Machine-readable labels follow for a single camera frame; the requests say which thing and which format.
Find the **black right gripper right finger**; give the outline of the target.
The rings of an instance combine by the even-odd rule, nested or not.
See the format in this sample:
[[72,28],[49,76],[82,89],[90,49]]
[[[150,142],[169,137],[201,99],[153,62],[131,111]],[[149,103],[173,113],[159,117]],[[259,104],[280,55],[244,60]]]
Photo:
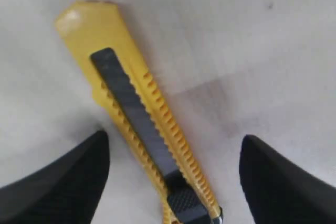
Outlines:
[[242,141],[240,184],[255,223],[335,223],[335,187],[254,135]]

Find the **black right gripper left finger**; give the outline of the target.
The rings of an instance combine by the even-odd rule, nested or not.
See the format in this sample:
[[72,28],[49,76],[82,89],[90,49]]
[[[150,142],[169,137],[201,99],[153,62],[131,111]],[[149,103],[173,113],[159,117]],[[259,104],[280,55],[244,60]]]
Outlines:
[[109,175],[98,130],[44,168],[1,188],[1,223],[91,223]]

